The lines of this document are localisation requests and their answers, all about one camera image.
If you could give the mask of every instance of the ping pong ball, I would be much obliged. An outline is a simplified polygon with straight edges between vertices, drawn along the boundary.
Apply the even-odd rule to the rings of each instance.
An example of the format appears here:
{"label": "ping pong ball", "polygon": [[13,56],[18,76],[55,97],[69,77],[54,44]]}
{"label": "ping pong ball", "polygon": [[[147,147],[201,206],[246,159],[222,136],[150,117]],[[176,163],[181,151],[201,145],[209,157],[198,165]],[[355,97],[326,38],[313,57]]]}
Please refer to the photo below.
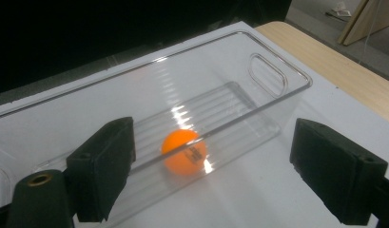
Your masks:
{"label": "ping pong ball", "polygon": [[[198,138],[199,135],[192,130],[179,129],[170,133],[162,144],[162,154],[184,145]],[[206,157],[205,142],[197,142],[177,154],[165,159],[167,169],[178,175],[191,175],[204,168]]]}

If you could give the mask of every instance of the clear plastic container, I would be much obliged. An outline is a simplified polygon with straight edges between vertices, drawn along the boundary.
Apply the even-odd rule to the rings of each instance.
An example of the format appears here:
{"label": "clear plastic container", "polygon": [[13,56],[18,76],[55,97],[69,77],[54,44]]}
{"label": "clear plastic container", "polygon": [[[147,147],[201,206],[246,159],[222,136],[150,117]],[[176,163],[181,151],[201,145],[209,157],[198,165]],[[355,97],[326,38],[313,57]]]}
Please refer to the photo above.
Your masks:
{"label": "clear plastic container", "polygon": [[[89,85],[0,114],[0,204],[26,175],[66,168],[65,158],[105,123],[134,119],[137,161],[108,222],[112,227],[279,134],[312,80],[249,31],[232,31]],[[176,129],[199,137],[161,155]],[[164,160],[203,141],[204,168],[171,173]]]}

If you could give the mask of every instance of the gray floor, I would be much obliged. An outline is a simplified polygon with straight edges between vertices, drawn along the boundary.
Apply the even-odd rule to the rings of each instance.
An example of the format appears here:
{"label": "gray floor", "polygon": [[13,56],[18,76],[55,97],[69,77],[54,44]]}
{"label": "gray floor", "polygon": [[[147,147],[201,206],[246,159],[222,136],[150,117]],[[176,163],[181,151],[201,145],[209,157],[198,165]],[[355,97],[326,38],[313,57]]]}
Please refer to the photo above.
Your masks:
{"label": "gray floor", "polygon": [[[353,13],[360,0],[342,0]],[[346,47],[337,43],[346,22],[325,15],[339,1],[292,0],[286,21],[389,81],[389,27]]]}

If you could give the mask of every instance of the container handle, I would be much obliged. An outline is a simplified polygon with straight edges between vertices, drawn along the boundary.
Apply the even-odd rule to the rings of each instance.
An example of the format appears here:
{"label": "container handle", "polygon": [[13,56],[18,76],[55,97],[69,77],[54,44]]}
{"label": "container handle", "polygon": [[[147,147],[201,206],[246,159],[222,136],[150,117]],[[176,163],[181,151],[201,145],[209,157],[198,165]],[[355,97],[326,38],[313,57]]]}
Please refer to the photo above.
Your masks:
{"label": "container handle", "polygon": [[281,97],[288,88],[286,75],[258,53],[250,56],[248,72],[251,78],[274,98]]}

